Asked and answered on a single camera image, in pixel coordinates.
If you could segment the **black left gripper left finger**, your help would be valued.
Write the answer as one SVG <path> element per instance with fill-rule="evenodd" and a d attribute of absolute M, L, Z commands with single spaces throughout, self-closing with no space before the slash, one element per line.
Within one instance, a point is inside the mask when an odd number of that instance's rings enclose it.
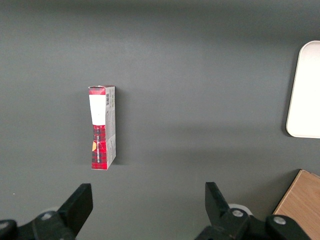
<path fill-rule="evenodd" d="M 93 210 L 92 185 L 82 183 L 56 211 L 46 211 L 32 222 L 36 240 L 74 240 Z"/>

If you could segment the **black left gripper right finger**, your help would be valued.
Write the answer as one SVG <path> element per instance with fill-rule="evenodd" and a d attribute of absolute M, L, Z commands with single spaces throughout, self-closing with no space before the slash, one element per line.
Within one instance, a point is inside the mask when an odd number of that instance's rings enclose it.
<path fill-rule="evenodd" d="M 240 208 L 231 208 L 215 182 L 205 183 L 205 210 L 210 225 L 196 237 L 197 240 L 243 240 L 250 216 Z"/>

